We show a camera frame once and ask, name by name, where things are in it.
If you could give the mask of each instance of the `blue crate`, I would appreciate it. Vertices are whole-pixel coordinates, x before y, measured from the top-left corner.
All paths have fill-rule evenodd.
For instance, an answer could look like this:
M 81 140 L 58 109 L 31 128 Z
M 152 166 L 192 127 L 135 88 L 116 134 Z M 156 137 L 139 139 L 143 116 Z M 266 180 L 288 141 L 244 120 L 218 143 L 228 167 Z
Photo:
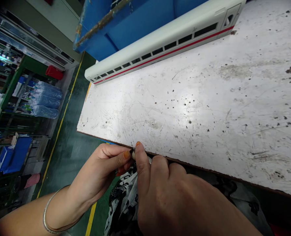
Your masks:
M 86 0 L 73 49 L 101 61 L 207 0 L 132 0 L 102 30 L 76 44 L 110 10 L 111 0 Z
M 19 171 L 32 142 L 31 137 L 19 137 L 14 148 L 3 147 L 0 154 L 0 172 L 9 174 Z

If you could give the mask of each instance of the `red stripe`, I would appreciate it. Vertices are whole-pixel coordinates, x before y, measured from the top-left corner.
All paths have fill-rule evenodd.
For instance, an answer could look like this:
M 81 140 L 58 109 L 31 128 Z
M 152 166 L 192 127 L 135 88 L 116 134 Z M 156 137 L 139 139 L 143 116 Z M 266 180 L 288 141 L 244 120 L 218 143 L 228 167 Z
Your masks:
M 104 79 L 104 80 L 107 80 L 107 79 L 112 78 L 112 77 L 114 77 L 114 76 L 117 76 L 117 75 L 119 75 L 119 74 L 125 73 L 125 72 L 127 72 L 127 71 L 129 71 L 129 70 L 135 69 L 135 68 L 137 68 L 137 67 L 139 67 L 139 66 L 142 66 L 142 65 L 144 65 L 144 64 L 146 64 L 146 63 L 149 63 L 149 62 L 151 62 L 151 61 L 157 60 L 157 59 L 159 59 L 159 58 L 161 58 L 161 57 L 164 57 L 164 56 L 169 55 L 169 54 L 171 54 L 171 53 L 174 53 L 174 52 L 176 52 L 176 51 L 179 51 L 179 50 L 182 50 L 182 49 L 184 49 L 184 48 L 187 48 L 187 47 L 189 47 L 189 46 L 191 46 L 191 45 L 194 45 L 194 44 L 196 44 L 196 43 L 200 43 L 201 41 L 204 41 L 204 40 L 207 40 L 207 39 L 212 38 L 212 37 L 214 37 L 214 36 L 217 36 L 217 35 L 219 35 L 219 34 L 222 34 L 222 33 L 226 32 L 226 31 L 228 31 L 228 30 L 231 30 L 231 29 L 233 29 L 233 28 L 234 28 L 234 26 L 231 26 L 231 27 L 229 27 L 229 28 L 227 28 L 227 29 L 224 29 L 224 30 L 222 30 L 222 31 L 220 31 L 220 32 L 214 33 L 214 34 L 209 35 L 209 36 L 207 36 L 207 37 L 205 37 L 205 38 L 199 39 L 199 40 L 197 40 L 197 41 L 195 41 L 195 42 L 192 42 L 192 43 L 187 44 L 187 45 L 185 45 L 185 46 L 182 46 L 182 47 L 180 47 L 180 48 L 178 48 L 178 49 L 175 49 L 175 50 L 173 50 L 173 51 L 170 51 L 170 52 L 168 52 L 168 53 L 165 53 L 165 54 L 163 54 L 163 55 L 161 55 L 161 56 L 158 56 L 158 57 L 156 57 L 156 58 L 152 58 L 151 60 L 146 61 L 146 62 L 144 62 L 144 63 L 141 63 L 141 64 L 139 64 L 139 65 L 137 65 L 137 66 L 134 66 L 134 67 L 131 67 L 131 68 L 127 69 L 127 70 L 124 70 L 124 71 L 122 71 L 122 72 L 119 72 L 119 73 L 117 73 L 117 74 L 115 74 L 115 75 L 112 75 L 112 76 L 110 76 L 110 77 L 108 77 L 108 78 L 106 78 L 106 79 Z

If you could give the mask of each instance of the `white train car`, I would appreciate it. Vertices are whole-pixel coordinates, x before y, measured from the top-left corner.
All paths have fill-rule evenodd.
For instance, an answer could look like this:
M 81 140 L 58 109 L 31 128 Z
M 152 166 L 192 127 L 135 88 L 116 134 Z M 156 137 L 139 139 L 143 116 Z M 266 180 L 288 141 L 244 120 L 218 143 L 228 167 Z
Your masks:
M 209 0 L 85 71 L 102 84 L 231 33 L 246 0 Z

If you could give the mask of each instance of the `yellow floor line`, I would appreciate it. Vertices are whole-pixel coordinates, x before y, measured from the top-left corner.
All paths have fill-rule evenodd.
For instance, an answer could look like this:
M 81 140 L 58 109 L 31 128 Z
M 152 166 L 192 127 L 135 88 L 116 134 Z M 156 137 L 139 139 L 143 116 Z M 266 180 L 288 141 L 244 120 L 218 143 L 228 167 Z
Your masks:
M 87 223 L 86 236 L 90 236 L 95 209 L 96 209 L 96 203 L 91 207 L 89 222 Z
M 49 160 L 48 160 L 48 163 L 47 163 L 47 166 L 46 166 L 46 170 L 45 170 L 45 173 L 44 173 L 44 176 L 43 176 L 43 179 L 42 179 L 42 185 L 41 185 L 41 188 L 37 194 L 37 197 L 36 198 L 39 198 L 40 194 L 41 194 L 41 190 L 42 190 L 42 187 L 43 187 L 43 183 L 45 181 L 45 177 L 46 177 L 46 174 L 47 174 L 47 170 L 48 170 L 48 167 L 49 167 L 49 164 L 50 164 L 50 161 L 51 161 L 51 157 L 54 153 L 54 149 L 55 149 L 55 146 L 56 146 L 56 142 L 58 140 L 58 136 L 59 136 L 59 133 L 60 133 L 60 129 L 61 129 L 61 126 L 63 124 L 63 121 L 64 121 L 64 117 L 66 115 L 66 111 L 67 111 L 67 108 L 68 108 L 68 104 L 69 104 L 69 101 L 70 101 L 70 98 L 71 98 L 71 95 L 72 95 L 72 92 L 73 92 L 73 88 L 74 88 L 74 85 L 76 84 L 76 81 L 77 81 L 77 77 L 78 77 L 78 74 L 79 74 L 79 71 L 80 71 L 80 67 L 82 65 L 82 61 L 83 61 L 83 56 L 84 56 L 84 53 L 82 54 L 82 57 L 81 57 L 81 62 L 80 62 L 80 65 L 79 65 L 79 68 L 78 68 L 78 72 L 76 74 L 76 78 L 73 82 L 73 86 L 72 86 L 72 89 L 71 89 L 71 93 L 69 95 L 69 98 L 68 98 L 68 102 L 67 102 L 67 105 L 66 105 L 66 108 L 65 108 L 65 111 L 64 111 L 64 115 L 63 115 L 63 118 L 61 119 L 61 122 L 60 122 L 60 125 L 59 125 L 59 129 L 58 129 L 58 132 L 57 132 L 57 136 L 56 136 L 56 140 L 55 140 L 55 143 L 54 143 L 54 147 L 53 149 L 51 150 L 51 153 L 50 153 L 50 156 L 49 156 Z

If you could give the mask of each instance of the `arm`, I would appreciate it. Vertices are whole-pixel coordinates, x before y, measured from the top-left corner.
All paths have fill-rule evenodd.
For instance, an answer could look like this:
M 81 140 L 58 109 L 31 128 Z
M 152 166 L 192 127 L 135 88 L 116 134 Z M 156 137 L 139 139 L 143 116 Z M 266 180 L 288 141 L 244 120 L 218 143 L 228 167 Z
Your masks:
M 129 149 L 101 144 L 83 165 L 70 186 L 60 190 L 51 200 L 46 223 L 53 229 L 77 220 L 105 193 L 115 177 L 131 165 Z M 1 236 L 53 235 L 43 225 L 44 209 L 54 193 L 38 198 L 0 219 Z

